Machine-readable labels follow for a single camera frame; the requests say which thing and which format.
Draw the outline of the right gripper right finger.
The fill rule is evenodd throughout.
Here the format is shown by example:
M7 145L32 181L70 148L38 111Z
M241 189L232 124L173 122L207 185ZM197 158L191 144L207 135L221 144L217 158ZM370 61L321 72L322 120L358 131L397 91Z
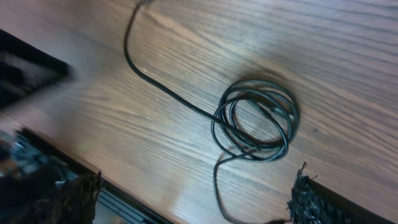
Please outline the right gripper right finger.
M287 202L293 223L307 224L393 224L297 171L291 199Z

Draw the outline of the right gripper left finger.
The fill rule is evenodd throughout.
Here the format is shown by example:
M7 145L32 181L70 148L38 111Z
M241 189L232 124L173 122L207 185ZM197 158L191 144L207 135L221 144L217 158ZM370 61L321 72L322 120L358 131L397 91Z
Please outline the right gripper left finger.
M100 173L83 174L39 193L34 181L1 178L1 223L92 223L103 189Z

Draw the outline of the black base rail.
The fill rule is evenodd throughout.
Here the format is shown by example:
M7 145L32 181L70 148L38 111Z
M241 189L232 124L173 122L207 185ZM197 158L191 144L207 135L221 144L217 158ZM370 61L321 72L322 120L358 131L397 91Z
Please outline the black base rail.
M1 32L1 108L72 77L69 64ZM1 132L1 178L34 181L39 193L83 174L97 174L29 128ZM165 223L165 218L103 179L92 223Z

